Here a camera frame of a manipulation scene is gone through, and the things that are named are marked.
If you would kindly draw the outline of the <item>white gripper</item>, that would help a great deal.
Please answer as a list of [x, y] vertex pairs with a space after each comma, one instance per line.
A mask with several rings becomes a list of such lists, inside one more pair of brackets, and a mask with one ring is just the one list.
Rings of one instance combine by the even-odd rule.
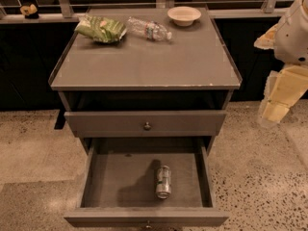
[[308, 9], [306, 0], [295, 0], [280, 18], [258, 37], [254, 46], [274, 49], [275, 58], [285, 65], [272, 71], [266, 81], [258, 122], [270, 128], [278, 124], [308, 90]]

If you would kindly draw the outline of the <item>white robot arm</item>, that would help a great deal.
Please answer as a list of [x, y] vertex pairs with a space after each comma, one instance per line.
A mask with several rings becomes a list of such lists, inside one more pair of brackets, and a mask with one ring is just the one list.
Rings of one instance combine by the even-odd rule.
[[272, 49], [284, 64], [280, 71], [270, 72], [258, 112], [259, 124], [272, 127], [308, 90], [308, 0], [295, 0], [254, 46]]

